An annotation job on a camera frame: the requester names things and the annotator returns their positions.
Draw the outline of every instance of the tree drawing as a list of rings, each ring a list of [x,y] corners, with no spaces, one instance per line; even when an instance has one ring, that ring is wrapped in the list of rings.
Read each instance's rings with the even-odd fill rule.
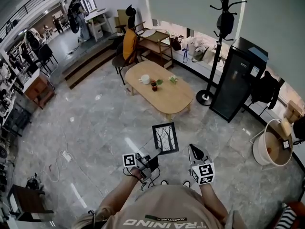
[[[162,151],[174,151],[176,149],[171,126],[160,127],[156,129],[156,133],[158,135],[158,147]]]

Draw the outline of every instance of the hand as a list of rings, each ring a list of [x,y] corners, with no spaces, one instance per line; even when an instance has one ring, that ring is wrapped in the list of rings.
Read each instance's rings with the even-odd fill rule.
[[[136,168],[136,167],[133,167],[132,170],[130,171],[134,176],[138,177],[139,180],[141,180],[143,177],[141,175],[141,171]]]

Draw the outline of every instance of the striped cloth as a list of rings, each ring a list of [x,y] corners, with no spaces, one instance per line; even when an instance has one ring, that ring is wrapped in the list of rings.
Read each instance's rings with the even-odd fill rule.
[[[280,218],[279,222],[277,223],[275,229],[289,229],[291,228],[292,224],[294,223],[296,218],[296,214],[294,211],[284,204],[284,211],[282,213],[282,217]]]

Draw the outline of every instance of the white mug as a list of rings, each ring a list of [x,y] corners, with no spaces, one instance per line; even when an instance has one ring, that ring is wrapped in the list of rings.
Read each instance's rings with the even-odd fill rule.
[[[151,82],[151,79],[149,78],[149,75],[144,74],[139,79],[139,82],[143,83],[144,85],[148,85]]]

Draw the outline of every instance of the railing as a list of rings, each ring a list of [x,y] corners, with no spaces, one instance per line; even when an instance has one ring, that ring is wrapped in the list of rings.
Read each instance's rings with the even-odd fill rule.
[[[0,29],[0,42],[9,34],[11,29],[16,26],[19,21],[23,19],[29,12],[31,12],[35,7],[39,6],[45,0],[30,0],[24,4],[16,13],[14,13],[8,21]]]

